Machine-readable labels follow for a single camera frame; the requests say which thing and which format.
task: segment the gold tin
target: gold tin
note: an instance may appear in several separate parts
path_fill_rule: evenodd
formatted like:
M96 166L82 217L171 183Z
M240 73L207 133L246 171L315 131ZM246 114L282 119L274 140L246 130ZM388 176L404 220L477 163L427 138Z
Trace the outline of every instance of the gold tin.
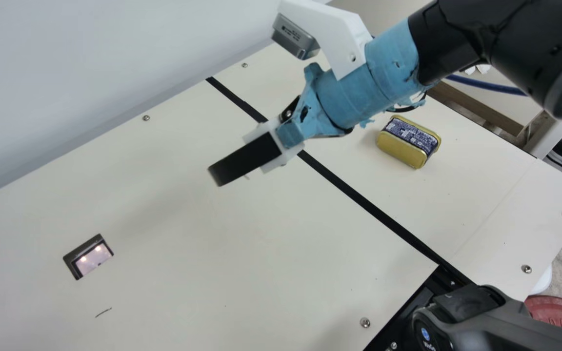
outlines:
M392 116L377 137L379 149L419 169L437 152L442 138L402 116Z

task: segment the screw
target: screw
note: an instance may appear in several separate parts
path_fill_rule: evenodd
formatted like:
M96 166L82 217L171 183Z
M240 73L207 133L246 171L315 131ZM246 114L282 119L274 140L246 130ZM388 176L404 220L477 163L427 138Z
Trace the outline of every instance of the screw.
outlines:
M362 327L367 328L370 326L370 320L366 317L361 318L361 320L359 320L359 324L361 324Z

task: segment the white panel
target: white panel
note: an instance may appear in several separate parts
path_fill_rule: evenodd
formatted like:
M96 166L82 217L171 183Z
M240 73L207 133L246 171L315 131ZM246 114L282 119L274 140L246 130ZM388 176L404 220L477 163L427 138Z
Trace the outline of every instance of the white panel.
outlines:
M524 300L562 248L562 173L536 160L451 264ZM532 267L531 274L522 265Z
M301 93L308 62L274 44L245 60L247 69L232 66L216 78L268 118ZM326 67L324 57L317 60ZM390 116L377 116L366 129L355 127L342 138L308 140L305 149L437 253L451 257L535 159L429 98L404 116L440 134L443 144L416 171L375 146Z
M254 52L279 0L0 0L0 186Z
M148 114L0 189L0 350L361 350L435 268L299 160L217 188L256 123L209 84Z

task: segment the blue tape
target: blue tape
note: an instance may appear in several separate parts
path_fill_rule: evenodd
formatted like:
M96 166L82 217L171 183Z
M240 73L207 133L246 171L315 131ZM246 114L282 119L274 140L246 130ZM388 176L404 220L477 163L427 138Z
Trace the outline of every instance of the blue tape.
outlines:
M365 55L366 64L341 80L330 70L323 72L318 64L306 67L299 105L277 129L283 146L346 134L396 104L413 105L411 97L430 88L417 79L419 56L407 20L369 42Z

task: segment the table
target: table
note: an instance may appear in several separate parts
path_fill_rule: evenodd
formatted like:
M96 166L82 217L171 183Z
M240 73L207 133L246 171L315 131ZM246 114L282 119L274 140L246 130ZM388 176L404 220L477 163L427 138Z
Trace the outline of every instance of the table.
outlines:
M216 78L273 117L302 91L313 61L328 68L324 56L303 62L272 45ZM562 248L562 174L430 98L404 114L443 138L415 171L374 145L390 115L306 150L470 278L524 300Z
M144 115L0 189L0 350L362 350L435 269L299 160L217 188L256 123L207 82Z

